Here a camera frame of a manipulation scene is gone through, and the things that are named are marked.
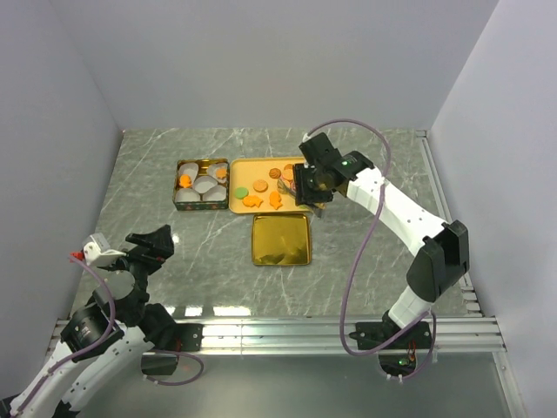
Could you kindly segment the orange flower cookie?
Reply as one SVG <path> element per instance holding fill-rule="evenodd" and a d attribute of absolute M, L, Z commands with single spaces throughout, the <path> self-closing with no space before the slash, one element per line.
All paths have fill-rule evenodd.
<path fill-rule="evenodd" d="M 216 171 L 217 179 L 224 180 L 226 178 L 226 173 L 227 173 L 227 171 L 224 168 L 217 169 L 217 171 Z"/>

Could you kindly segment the metal tongs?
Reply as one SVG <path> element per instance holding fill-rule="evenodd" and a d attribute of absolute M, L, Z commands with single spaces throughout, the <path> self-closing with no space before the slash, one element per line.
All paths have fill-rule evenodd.
<path fill-rule="evenodd" d="M 317 218 L 322 219 L 325 214 L 325 205 L 323 203 L 315 203 L 308 201 L 306 198 L 300 198 L 297 191 L 292 187 L 293 183 L 284 181 L 282 179 L 277 180 L 278 192 L 284 195 L 290 195 L 294 199 L 296 206 L 308 209 Z"/>

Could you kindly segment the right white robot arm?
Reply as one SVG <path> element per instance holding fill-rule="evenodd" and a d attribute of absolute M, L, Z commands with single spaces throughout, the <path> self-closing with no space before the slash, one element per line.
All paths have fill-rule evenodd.
<path fill-rule="evenodd" d="M 294 166 L 295 201 L 311 206 L 338 193 L 362 206 L 392 231 L 413 256 L 406 287 L 384 314 L 376 347 L 403 347 L 436 300 L 469 270 L 469 234 L 419 206 L 360 152 L 341 154 L 326 134 L 305 136 L 305 161 Z"/>

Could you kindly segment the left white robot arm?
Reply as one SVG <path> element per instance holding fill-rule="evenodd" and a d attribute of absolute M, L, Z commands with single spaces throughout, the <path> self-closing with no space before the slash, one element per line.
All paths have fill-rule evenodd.
<path fill-rule="evenodd" d="M 114 250 L 102 233 L 93 233 L 70 255 L 97 288 L 70 317 L 31 384 L 2 399 L 3 417 L 73 417 L 100 383 L 143 353 L 181 346 L 176 322 L 147 292 L 150 276 L 174 254 L 171 227 L 130 233 L 125 240 L 131 248 Z"/>

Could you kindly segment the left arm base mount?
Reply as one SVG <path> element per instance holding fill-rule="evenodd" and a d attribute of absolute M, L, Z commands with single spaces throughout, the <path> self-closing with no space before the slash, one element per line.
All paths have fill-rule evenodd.
<path fill-rule="evenodd" d="M 165 334 L 158 340 L 155 349 L 196 354 L 203 339 L 203 325 L 200 323 L 178 323 L 173 334 Z M 171 376 L 178 369 L 178 357 L 168 354 L 144 354 L 141 369 L 149 376 Z"/>

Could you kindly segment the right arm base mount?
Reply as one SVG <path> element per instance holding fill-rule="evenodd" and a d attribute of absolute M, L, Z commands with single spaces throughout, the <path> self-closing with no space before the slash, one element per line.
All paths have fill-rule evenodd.
<path fill-rule="evenodd" d="M 357 322 L 349 338 L 356 341 L 363 353 L 382 346 L 379 366 L 388 380 L 400 383 L 409 380 L 433 361 L 437 337 L 437 322 L 432 325 L 422 320 L 399 337 L 400 328 L 389 319 L 382 322 Z"/>

